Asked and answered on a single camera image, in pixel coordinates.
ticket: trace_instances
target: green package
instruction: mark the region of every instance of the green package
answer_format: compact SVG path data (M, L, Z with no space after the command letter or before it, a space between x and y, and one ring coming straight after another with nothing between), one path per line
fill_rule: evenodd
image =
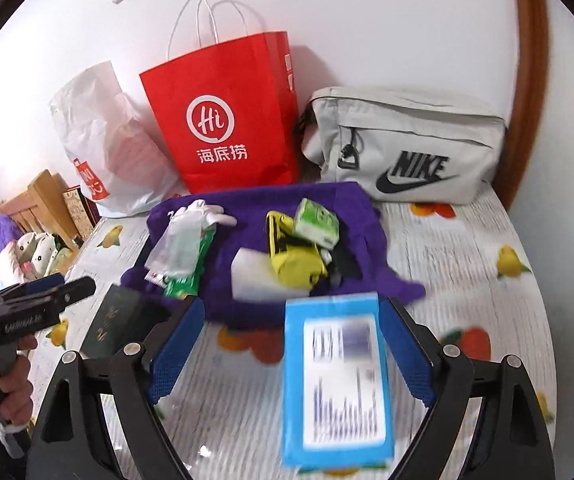
M294 217L293 233L331 250L340 240L340 222L328 209L308 198L303 198Z
M164 288L164 295L166 297L183 300L187 296L198 296L198 287L200 285L202 271L204 270L205 257L207 256L209 247L211 247L215 234L215 229L208 229L202 232L202 235L200 236L200 250L198 252L196 270L193 271L191 276L186 278L167 278L166 287Z

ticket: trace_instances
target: white paper bag handle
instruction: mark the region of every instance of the white paper bag handle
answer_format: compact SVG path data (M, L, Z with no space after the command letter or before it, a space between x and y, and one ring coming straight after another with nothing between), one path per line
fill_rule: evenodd
M244 18L244 14L242 13L242 11L240 10L240 7L238 7L238 4L234 0L220 0L219 2L216 2L213 6L209 6L209 3L207 0L200 0L198 2L198 8L196 9L196 33L198 34L198 44L200 45L200 48L202 48L202 38L200 37L200 20L198 19L198 16L200 14L200 5L203 2L205 2L207 8L209 9L209 15L210 15L211 20L212 20L212 28L213 29L216 28L216 22L215 22L215 19L213 17L213 13L212 13L213 7L215 7L220 2L228 2L234 6L234 9L236 10L238 15L240 16L240 19L243 22L244 35L249 36L249 30L247 29L247 26L246 26L246 19ZM216 39L216 44L220 43L220 40L218 39L217 34L214 34L214 38Z
M171 30L171 35L169 36L169 43L167 44L167 53L166 53L166 60L169 61L169 57L170 57L170 53L171 53L171 44L172 41L174 40L174 35L176 34L176 29L178 28L178 23L180 22L180 18L182 18L182 14L184 12L184 10L187 8L187 6L189 5L189 3L192 0L187 0L184 5L182 6L182 8L180 9L180 12L178 12L178 16L176 17L176 22L174 23L174 28ZM219 43L218 41L218 29L216 28L216 20L213 17L213 12L211 10L211 7L209 6L209 2L207 0L201 0L202 2L205 2L205 5L207 6L207 10L209 11L209 17L211 19L211 31L213 33L213 37L216 40L216 43ZM196 30L199 30L199 26L198 26L198 14L196 13Z

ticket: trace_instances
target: purple cloth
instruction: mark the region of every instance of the purple cloth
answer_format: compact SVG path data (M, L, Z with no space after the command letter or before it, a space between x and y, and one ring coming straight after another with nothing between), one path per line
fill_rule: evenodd
M22 237L22 231L14 222L14 219L7 215L0 214L0 253L7 244L13 240L16 242Z
M294 216L305 197L336 213L345 224L340 243L354 254L363 274L361 280L344 279L338 287L318 286L312 291L313 296L375 291L384 296L395 296L405 304L424 297L424 287L420 283L401 280L387 266L387 239L378 213L368 195L355 182L256 187L171 198L153 208L147 219L151 243L158 243L166 230L168 213L199 198L208 204L221 205L226 214L238 219L238 225L233 228L219 225L207 254L199 291L206 318L241 329L281 326L284 303L252 304L233 300L231 262L241 247L267 252L267 213L276 210ZM129 269L122 276L121 285L161 294L160 287L144 280L146 273L144 267Z

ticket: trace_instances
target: bedsheet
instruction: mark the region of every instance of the bedsheet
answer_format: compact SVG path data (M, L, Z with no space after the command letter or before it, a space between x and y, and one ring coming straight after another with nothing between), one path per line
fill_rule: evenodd
M401 277L427 288L426 298L409 307L412 317L438 338L482 329L489 337L492 360L509 353L522 358L553 418L556 372L544 304L520 240L491 187L484 186L467 206L387 203L377 208L387 235L387 263ZM103 244L118 226L120 245ZM80 348L102 297L135 263L147 234L142 216L105 219L96 227L67 276L87 274L97 281L94 297L66 311L67 349ZM206 324L173 392L158 404L162 425L192 476L196 480L322 478L320 473L298 476L280 464L282 364L262 364L251 351L227 351L218 343L220 331L221 327ZM39 335L30 373L35 415L64 352L44 335ZM358 480L388 478L426 413L422 402L410 395L390 354L387 365L396 456L387 470L361 471L353 477ZM480 400L470 401L442 478L458 477L479 406ZM137 479L113 399L104 396L103 407L122 471L126 478ZM548 431L553 443L555 418Z

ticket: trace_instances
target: person's hand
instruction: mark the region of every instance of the person's hand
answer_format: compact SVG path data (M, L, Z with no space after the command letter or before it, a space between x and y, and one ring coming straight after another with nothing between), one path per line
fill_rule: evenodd
M33 335L23 337L18 341L19 350L33 350L38 342ZM0 389L8 394L0 404L0 415L10 420L16 426L29 422L33 413L33 385L29 382L31 364L24 355L19 355L12 370L0 377Z

